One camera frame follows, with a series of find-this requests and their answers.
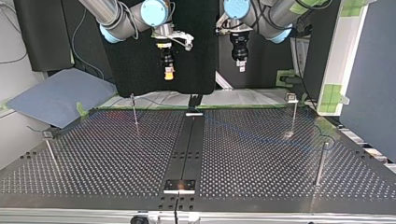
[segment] black panel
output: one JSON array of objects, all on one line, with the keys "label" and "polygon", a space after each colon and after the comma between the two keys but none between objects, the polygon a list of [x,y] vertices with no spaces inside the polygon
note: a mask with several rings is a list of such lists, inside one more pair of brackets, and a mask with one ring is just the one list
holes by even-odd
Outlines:
[{"label": "black panel", "polygon": [[341,122],[396,161],[396,1],[372,3],[367,11]]},{"label": "black panel", "polygon": [[[129,7],[141,0],[124,1]],[[129,97],[151,91],[179,91],[209,94],[215,88],[216,36],[219,5],[216,1],[178,0],[173,17],[178,30],[195,37],[194,48],[186,52],[176,44],[175,80],[165,81],[160,52],[151,31],[113,45],[104,40],[107,57],[113,69],[119,94]]]},{"label": "black panel", "polygon": [[32,70],[72,67],[61,0],[15,0],[15,8]]},{"label": "black panel", "polygon": [[[84,14],[84,6],[78,0],[63,0],[62,4],[64,7],[67,32],[71,41],[73,33],[76,31]],[[111,67],[103,47],[99,26],[95,17],[90,12],[87,12],[85,21],[76,34],[75,48],[78,55],[84,61],[102,70],[105,75],[105,80],[113,81]],[[97,71],[82,63],[79,59],[75,58],[75,60],[77,69],[101,77]]]},{"label": "black panel", "polygon": [[304,82],[310,96],[319,98],[323,76],[332,46],[332,37],[338,18],[340,0],[312,14],[312,34],[304,70]]},{"label": "black panel", "polygon": [[219,38],[219,73],[234,88],[273,88],[277,71],[293,68],[289,39],[277,45],[252,31],[247,46],[247,71],[240,73],[231,55],[233,44],[230,37]]}]

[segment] metal rod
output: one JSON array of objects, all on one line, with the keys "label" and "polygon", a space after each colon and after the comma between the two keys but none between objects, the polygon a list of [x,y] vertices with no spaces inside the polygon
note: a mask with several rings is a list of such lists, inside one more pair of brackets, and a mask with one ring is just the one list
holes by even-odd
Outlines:
[{"label": "metal rod", "polygon": [[136,115],[136,102],[134,101],[134,94],[131,94],[131,104],[132,104],[132,108],[134,109],[134,124],[139,124],[139,122],[137,121],[137,115]]},{"label": "metal rod", "polygon": [[318,166],[318,173],[317,173],[317,178],[315,179],[315,185],[317,187],[320,186],[320,179],[323,173],[323,168],[324,168],[324,162],[326,161],[327,157],[327,149],[329,148],[329,143],[325,142],[323,144],[323,149],[320,152],[320,161],[319,161],[319,166]]},{"label": "metal rod", "polygon": [[298,105],[298,102],[296,102],[296,103],[294,104],[293,123],[291,124],[291,131],[292,131],[293,133],[294,133],[294,123],[295,123],[296,115],[297,115],[297,105]]},{"label": "metal rod", "polygon": [[47,143],[47,147],[48,147],[48,149],[49,149],[50,157],[51,157],[53,160],[55,160],[56,158],[55,158],[55,154],[53,154],[52,146],[50,145],[50,140],[46,140],[46,143]]}]

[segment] black cable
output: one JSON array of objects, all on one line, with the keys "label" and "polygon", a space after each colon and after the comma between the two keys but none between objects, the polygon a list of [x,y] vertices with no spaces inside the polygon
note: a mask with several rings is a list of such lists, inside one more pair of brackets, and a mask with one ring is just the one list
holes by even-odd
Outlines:
[{"label": "black cable", "polygon": [[239,24],[237,24],[237,25],[235,25],[235,26],[231,26],[231,27],[226,27],[225,26],[225,23],[226,23],[227,21],[224,21],[222,24],[221,24],[221,28],[223,28],[223,29],[226,29],[226,30],[232,30],[232,29],[235,29],[235,28],[238,28],[239,26],[241,26],[241,25],[243,25],[244,23],[239,23]]},{"label": "black cable", "polygon": [[318,107],[315,105],[314,103],[314,99],[311,97],[311,94],[309,94],[308,88],[305,85],[304,79],[302,77],[302,71],[300,68],[300,64],[298,62],[298,50],[297,50],[297,36],[294,37],[294,50],[296,52],[296,61],[297,61],[297,68],[298,68],[298,72],[299,72],[299,78],[301,79],[301,81],[303,82],[303,86],[304,86],[304,90],[306,92],[306,95],[308,95],[308,98],[311,100],[312,105],[314,106],[315,110],[318,111]]},{"label": "black cable", "polygon": [[271,8],[269,7],[269,9],[268,9],[268,17],[267,17],[267,16],[265,16],[265,9],[267,9],[267,5],[264,5],[264,7],[262,7],[260,0],[257,0],[257,4],[259,5],[259,9],[260,9],[260,17],[258,20],[255,20],[253,22],[252,26],[255,26],[256,23],[259,23],[260,19],[263,17],[268,24],[270,24],[273,28],[275,28],[277,30],[283,31],[283,30],[291,30],[292,29],[292,27],[281,27],[281,26],[276,25],[271,19]]},{"label": "black cable", "polygon": [[332,4],[332,0],[329,0],[327,2],[327,4],[324,6],[322,5],[320,7],[311,7],[307,3],[304,3],[302,0],[295,0],[295,1],[296,1],[296,3],[298,3],[298,5],[305,7],[306,9],[310,9],[310,10],[322,10],[322,9],[329,7]]},{"label": "black cable", "polygon": [[257,25],[257,33],[260,33],[260,25],[259,25],[260,17],[259,17],[259,13],[257,13],[257,8],[256,8],[256,5],[254,5],[253,0],[250,0],[250,3],[253,6],[254,15],[256,17],[256,20],[253,22],[251,28],[254,28],[254,26]]},{"label": "black cable", "polygon": [[22,61],[24,58],[26,58],[26,56],[27,56],[27,51],[26,51],[25,54],[24,54],[22,57],[20,57],[19,59],[12,60],[12,61],[9,61],[9,62],[0,62],[0,64],[17,63],[17,62]]},{"label": "black cable", "polygon": [[291,30],[293,27],[281,27],[278,26],[274,23],[274,21],[271,18],[271,7],[269,7],[268,9],[268,17],[265,16],[265,14],[263,14],[262,16],[264,17],[265,21],[267,21],[273,28],[277,29],[277,30]]}]

